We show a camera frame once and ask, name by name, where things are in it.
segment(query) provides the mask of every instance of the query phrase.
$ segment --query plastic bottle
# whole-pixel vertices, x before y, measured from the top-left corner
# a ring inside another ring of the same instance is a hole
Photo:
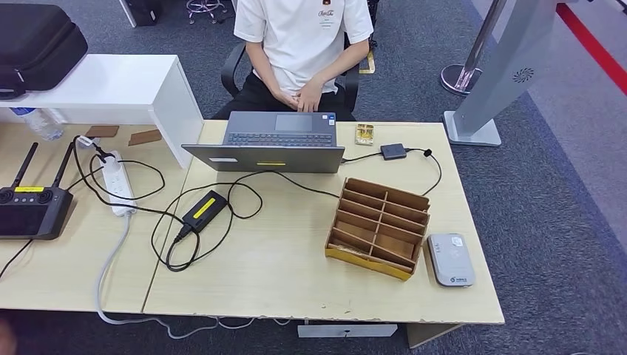
[[[12,107],[11,111],[46,141],[54,141],[63,135],[63,126],[42,109]]]

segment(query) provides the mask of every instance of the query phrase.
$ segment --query stanchion post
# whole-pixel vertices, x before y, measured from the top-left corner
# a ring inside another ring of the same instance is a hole
[[[457,111],[444,113],[454,144],[500,146],[493,118],[540,76],[549,49],[557,3],[576,0],[518,0],[488,68]]]
[[[481,77],[481,69],[477,68],[479,59],[484,51],[486,41],[492,35],[494,26],[501,17],[503,7],[507,0],[494,0],[488,10],[484,24],[481,25],[477,39],[470,50],[466,64],[453,64],[445,67],[440,73],[440,84],[456,95],[466,96],[475,86],[479,77]]]

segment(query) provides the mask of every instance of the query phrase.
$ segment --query cardboard box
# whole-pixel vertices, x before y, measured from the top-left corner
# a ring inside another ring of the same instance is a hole
[[[348,178],[325,255],[408,280],[426,240],[428,210],[426,197]]]

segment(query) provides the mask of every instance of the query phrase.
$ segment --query desk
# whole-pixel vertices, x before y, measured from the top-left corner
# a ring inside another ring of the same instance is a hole
[[[39,142],[22,186],[49,186],[75,135],[88,126],[66,125],[63,137],[43,142],[25,124],[0,124],[0,183],[13,182],[30,145]],[[166,179],[166,188],[155,196],[138,201],[139,206],[162,209],[180,193],[187,171],[169,153],[166,142],[127,146],[131,133],[153,126],[122,126],[114,138],[103,138],[105,150],[118,150],[123,158],[157,167]],[[93,149],[79,149],[85,169]],[[136,196],[159,187],[158,175],[150,169],[128,164],[127,172]],[[79,179],[74,159],[70,159],[61,187]],[[72,190],[74,201],[62,235],[56,240],[34,241],[0,280],[0,308],[44,309],[54,311],[94,311],[94,284],[106,256],[117,243],[123,220],[111,208],[96,200],[84,185]],[[107,311],[139,313],[152,275],[155,255],[149,238],[158,216],[145,212],[133,215],[130,236],[114,262],[106,281],[102,304]],[[166,233],[162,223],[158,233]],[[23,245],[23,240],[0,240],[0,263],[4,265]]]
[[[442,181],[429,195],[428,234],[457,232],[465,236],[476,284],[443,288],[437,284],[429,253],[422,253],[407,282],[326,258],[324,245],[337,199],[301,190],[277,175],[260,175],[244,182],[263,197],[263,209],[250,220],[235,220],[225,242],[213,254],[184,272],[172,273],[159,265],[143,311],[149,314],[202,314],[225,317],[271,317],[308,320],[410,323],[410,346],[417,346],[460,324],[503,323],[464,190],[441,124],[375,123],[375,146],[353,143],[354,123],[338,123],[338,144],[346,158],[377,151],[377,146],[402,142],[406,147],[430,148],[442,165]],[[207,121],[202,143],[222,141],[225,121]],[[220,181],[231,182],[241,173],[216,173],[197,159],[192,161],[184,189]],[[290,174],[313,189],[339,193],[346,177],[373,181],[423,193],[438,178],[430,159],[412,152],[404,160],[381,158],[349,163],[337,175]],[[226,196],[227,189],[216,189]],[[207,191],[181,199],[184,214]],[[254,196],[237,189],[232,203],[240,214],[256,209]],[[201,250],[211,248],[226,230],[223,212],[202,233]],[[172,225],[167,243],[177,234]],[[193,237],[181,242],[174,261],[184,261]]]

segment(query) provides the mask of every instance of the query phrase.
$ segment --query laptop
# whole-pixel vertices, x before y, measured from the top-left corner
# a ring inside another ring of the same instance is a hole
[[[232,112],[222,144],[183,144],[218,172],[336,173],[337,146],[331,112]]]

